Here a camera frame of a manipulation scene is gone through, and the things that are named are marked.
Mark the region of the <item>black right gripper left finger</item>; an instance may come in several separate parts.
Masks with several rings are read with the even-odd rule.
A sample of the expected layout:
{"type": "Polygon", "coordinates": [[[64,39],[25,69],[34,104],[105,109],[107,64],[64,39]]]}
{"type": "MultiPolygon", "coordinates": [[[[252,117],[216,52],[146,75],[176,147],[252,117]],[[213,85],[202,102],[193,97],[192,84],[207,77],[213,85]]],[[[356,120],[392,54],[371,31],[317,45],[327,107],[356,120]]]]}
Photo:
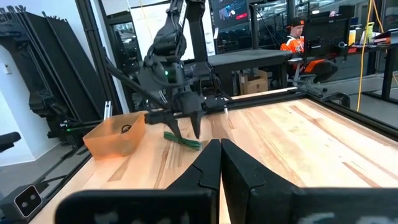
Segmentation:
{"type": "Polygon", "coordinates": [[[219,222],[221,143],[211,140],[164,190],[84,190],[61,201],[56,224],[219,222]]]}

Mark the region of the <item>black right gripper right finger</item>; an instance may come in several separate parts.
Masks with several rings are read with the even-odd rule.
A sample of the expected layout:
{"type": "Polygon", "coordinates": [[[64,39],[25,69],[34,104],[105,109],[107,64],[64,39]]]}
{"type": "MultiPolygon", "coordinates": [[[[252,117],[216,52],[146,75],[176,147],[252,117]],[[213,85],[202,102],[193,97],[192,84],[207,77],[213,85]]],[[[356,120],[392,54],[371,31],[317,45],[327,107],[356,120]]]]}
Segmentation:
{"type": "Polygon", "coordinates": [[[397,223],[397,189],[303,188],[229,139],[221,175],[231,223],[397,223]]]}

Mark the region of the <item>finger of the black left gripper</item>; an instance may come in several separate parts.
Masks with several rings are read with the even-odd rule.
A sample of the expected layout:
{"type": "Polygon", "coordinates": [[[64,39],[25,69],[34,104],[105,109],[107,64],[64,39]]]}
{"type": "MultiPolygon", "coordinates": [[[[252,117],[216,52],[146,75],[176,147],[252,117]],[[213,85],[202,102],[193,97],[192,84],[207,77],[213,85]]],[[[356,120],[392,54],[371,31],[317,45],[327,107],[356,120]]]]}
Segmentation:
{"type": "Polygon", "coordinates": [[[197,139],[200,138],[201,118],[204,114],[204,111],[194,111],[190,114],[190,121],[192,124],[193,132],[197,139]]]}
{"type": "Polygon", "coordinates": [[[146,124],[158,124],[163,123],[166,124],[173,134],[182,138],[181,132],[178,127],[178,121],[175,119],[174,114],[169,111],[155,111],[149,112],[144,115],[146,124]]]}

